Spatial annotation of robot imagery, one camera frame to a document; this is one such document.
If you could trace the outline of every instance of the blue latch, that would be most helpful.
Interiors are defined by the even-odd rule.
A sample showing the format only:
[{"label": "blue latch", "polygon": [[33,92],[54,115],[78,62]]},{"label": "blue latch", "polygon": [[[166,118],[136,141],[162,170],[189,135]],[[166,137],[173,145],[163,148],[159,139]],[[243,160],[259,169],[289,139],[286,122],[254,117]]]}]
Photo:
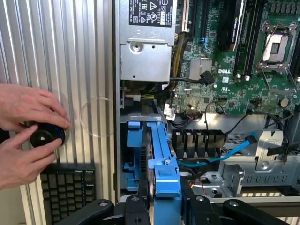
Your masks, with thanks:
[{"label": "blue latch", "polygon": [[141,126],[141,122],[129,121],[127,146],[140,148],[142,146],[142,140],[143,140],[143,127]]},{"label": "blue latch", "polygon": [[173,165],[155,165],[155,196],[157,198],[180,197],[180,184]]}]

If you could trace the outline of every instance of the ribbed metal panel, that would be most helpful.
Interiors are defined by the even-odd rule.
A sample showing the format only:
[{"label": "ribbed metal panel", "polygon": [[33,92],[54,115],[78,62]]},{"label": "ribbed metal panel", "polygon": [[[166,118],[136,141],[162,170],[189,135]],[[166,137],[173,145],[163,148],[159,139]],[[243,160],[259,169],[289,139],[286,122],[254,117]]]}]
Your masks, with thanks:
[{"label": "ribbed metal panel", "polygon": [[[89,135],[80,111],[92,98],[113,100],[112,27],[110,0],[0,0],[0,82],[58,97],[73,124],[58,161],[95,162],[97,197],[108,199],[114,199],[113,135]],[[89,126],[106,133],[113,102],[89,115]],[[45,224],[40,180],[22,187],[22,195],[27,225]]]}]

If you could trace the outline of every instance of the black knob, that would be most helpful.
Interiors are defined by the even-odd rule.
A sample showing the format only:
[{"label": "black knob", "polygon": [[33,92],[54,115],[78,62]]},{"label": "black knob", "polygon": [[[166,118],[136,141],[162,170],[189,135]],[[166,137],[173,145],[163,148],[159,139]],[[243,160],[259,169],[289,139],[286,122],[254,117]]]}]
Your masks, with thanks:
[{"label": "black knob", "polygon": [[58,138],[62,140],[63,144],[66,139],[63,128],[48,123],[40,123],[38,124],[38,130],[31,135],[30,143],[36,148],[48,144]]}]

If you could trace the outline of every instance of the keyboard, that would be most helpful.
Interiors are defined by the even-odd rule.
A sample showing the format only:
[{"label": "keyboard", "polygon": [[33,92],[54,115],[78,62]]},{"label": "keyboard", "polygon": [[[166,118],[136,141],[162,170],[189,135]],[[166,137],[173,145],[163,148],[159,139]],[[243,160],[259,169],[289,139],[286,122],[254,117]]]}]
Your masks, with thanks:
[{"label": "keyboard", "polygon": [[92,164],[51,164],[40,177],[47,225],[61,221],[96,199]]}]

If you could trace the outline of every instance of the power supply label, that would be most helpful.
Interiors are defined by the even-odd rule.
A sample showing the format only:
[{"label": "power supply label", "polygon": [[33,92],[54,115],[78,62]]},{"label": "power supply label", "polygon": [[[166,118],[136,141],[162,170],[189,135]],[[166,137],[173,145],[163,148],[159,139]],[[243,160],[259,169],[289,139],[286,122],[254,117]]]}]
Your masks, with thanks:
[{"label": "power supply label", "polygon": [[171,27],[173,0],[129,0],[129,25]]}]

